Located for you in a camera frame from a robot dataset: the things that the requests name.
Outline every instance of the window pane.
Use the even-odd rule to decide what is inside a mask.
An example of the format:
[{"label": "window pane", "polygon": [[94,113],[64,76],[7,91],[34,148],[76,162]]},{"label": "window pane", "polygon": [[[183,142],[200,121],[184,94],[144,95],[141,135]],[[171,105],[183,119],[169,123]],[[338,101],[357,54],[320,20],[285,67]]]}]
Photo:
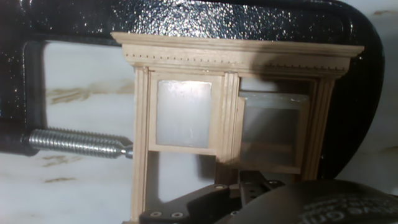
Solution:
[{"label": "window pane", "polygon": [[207,148],[210,114],[211,83],[159,81],[156,144]]}]

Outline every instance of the unfinished wood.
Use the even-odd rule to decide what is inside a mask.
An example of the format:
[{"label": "unfinished wood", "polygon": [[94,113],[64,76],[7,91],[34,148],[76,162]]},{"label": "unfinished wood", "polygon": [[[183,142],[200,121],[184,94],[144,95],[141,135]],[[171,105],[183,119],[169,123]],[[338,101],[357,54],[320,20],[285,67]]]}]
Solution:
[{"label": "unfinished wood", "polygon": [[311,44],[302,42],[266,40],[229,40],[197,37],[169,37],[161,35],[113,32],[112,37],[120,44],[165,46],[176,48],[196,48],[232,50],[241,52],[278,52],[286,54],[314,54],[338,57],[355,57],[363,51],[362,46],[337,44]]},{"label": "unfinished wood", "polygon": [[[170,152],[187,152],[202,155],[215,155],[220,146],[219,129],[220,129],[220,101],[221,101],[221,84],[223,77],[205,76],[205,75],[185,75],[181,73],[165,73],[151,72],[150,86],[150,118],[149,118],[149,150],[150,151],[170,151]],[[157,89],[160,80],[176,80],[176,81],[199,81],[211,83],[211,114],[209,128],[208,148],[197,147],[181,147],[181,146],[164,146],[157,144]]]},{"label": "unfinished wood", "polygon": [[131,221],[138,222],[139,215],[145,210],[147,171],[148,171],[148,99],[149,72],[147,68],[136,68],[134,98],[135,125],[133,151],[133,177],[131,192]]},{"label": "unfinished wood", "polygon": [[293,153],[293,145],[288,144],[268,144],[264,142],[242,142],[241,150],[250,151],[277,151],[284,153]]},{"label": "unfinished wood", "polygon": [[243,97],[238,97],[236,102],[236,117],[234,127],[233,151],[232,161],[240,161],[242,148],[242,133],[243,133],[243,118],[244,118],[244,103]]},{"label": "unfinished wood", "polygon": [[284,166],[279,164],[270,164],[266,162],[240,162],[234,167],[243,170],[259,170],[261,172],[276,172],[281,174],[300,174],[301,168],[294,166]]},{"label": "unfinished wood", "polygon": [[216,184],[232,184],[230,182],[233,171],[228,165],[233,162],[234,123],[238,92],[238,74],[225,73],[223,81],[223,104],[221,109],[221,146],[216,153]]},{"label": "unfinished wood", "polygon": [[307,137],[308,116],[310,114],[310,102],[306,101],[298,111],[297,133],[295,141],[295,167],[301,167],[304,157],[305,140]]},{"label": "unfinished wood", "polygon": [[[333,44],[117,32],[112,35],[122,44],[126,61],[140,67],[136,80],[132,222],[137,222],[145,209],[148,150],[215,155],[215,182],[219,184],[233,184],[236,181],[234,169],[242,167],[297,174],[300,180],[315,179],[334,81],[348,71],[351,57],[356,57],[364,49]],[[151,73],[144,67],[150,67]],[[300,108],[293,166],[264,164],[262,161],[242,164],[239,161],[241,147],[247,147],[247,143],[241,142],[244,100],[238,98],[239,77],[311,83],[310,101]],[[212,83],[208,148],[156,144],[157,81],[161,79]],[[257,147],[292,152],[292,146],[265,146],[257,142],[251,146]]]},{"label": "unfinished wood", "polygon": [[269,42],[258,40],[201,39],[114,32],[123,45],[125,59],[133,66],[161,66],[235,72],[269,69],[295,74],[328,75],[334,78],[348,71],[350,57],[361,46]]},{"label": "unfinished wood", "polygon": [[333,85],[334,80],[321,80],[318,84],[316,103],[310,123],[308,149],[303,161],[301,180],[313,180],[317,178],[318,167],[316,166],[322,150],[329,107],[328,103],[330,102]]},{"label": "unfinished wood", "polygon": [[328,119],[331,94],[333,92],[334,85],[335,85],[334,80],[326,80],[325,81],[326,87],[325,87],[325,95],[323,98],[323,111],[322,111],[323,117],[320,118],[320,120],[319,120],[320,133],[319,133],[319,136],[317,136],[317,141],[315,142],[315,149],[314,149],[313,155],[312,155],[313,163],[312,163],[312,166],[309,168],[309,170],[312,172],[310,174],[310,178],[312,180],[315,180],[318,175],[318,166],[319,166],[320,156],[322,153],[323,138],[325,136],[326,122]]}]

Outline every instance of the metal bolt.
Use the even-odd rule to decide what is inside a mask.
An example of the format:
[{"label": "metal bolt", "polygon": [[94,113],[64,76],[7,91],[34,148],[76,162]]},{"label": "metal bolt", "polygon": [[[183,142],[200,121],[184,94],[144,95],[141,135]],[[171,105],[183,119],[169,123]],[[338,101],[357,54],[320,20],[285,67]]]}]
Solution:
[{"label": "metal bolt", "polygon": [[39,150],[70,152],[110,159],[125,155],[132,159],[132,144],[124,146],[119,139],[117,136],[104,134],[35,129],[29,136],[29,144]]},{"label": "metal bolt", "polygon": [[152,216],[152,217],[159,217],[159,216],[161,216],[162,215],[162,212],[152,212],[151,214],[150,214],[150,216]]},{"label": "metal bolt", "polygon": [[182,218],[184,214],[182,212],[175,212],[172,214],[173,218]]}]

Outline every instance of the frosted plastic sheet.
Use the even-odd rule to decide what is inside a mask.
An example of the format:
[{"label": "frosted plastic sheet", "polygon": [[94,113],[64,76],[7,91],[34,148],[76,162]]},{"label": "frosted plastic sheet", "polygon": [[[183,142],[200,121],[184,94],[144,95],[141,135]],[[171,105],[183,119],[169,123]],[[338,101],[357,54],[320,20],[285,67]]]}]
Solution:
[{"label": "frosted plastic sheet", "polygon": [[211,114],[211,83],[159,81],[156,143],[207,148]]}]

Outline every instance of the marble surface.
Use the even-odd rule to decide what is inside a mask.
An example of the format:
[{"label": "marble surface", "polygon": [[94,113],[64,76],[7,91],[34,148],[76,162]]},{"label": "marble surface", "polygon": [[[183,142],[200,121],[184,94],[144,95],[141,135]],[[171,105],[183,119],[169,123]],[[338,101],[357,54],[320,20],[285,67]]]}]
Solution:
[{"label": "marble surface", "polygon": [[[339,179],[398,194],[398,20],[396,0],[346,0],[369,17],[386,50],[382,98],[369,133]],[[121,48],[51,43],[45,49],[51,127],[134,135],[134,70]],[[151,203],[212,183],[214,158],[153,154]],[[132,163],[41,151],[0,155],[0,223],[121,223],[129,219]]]}]

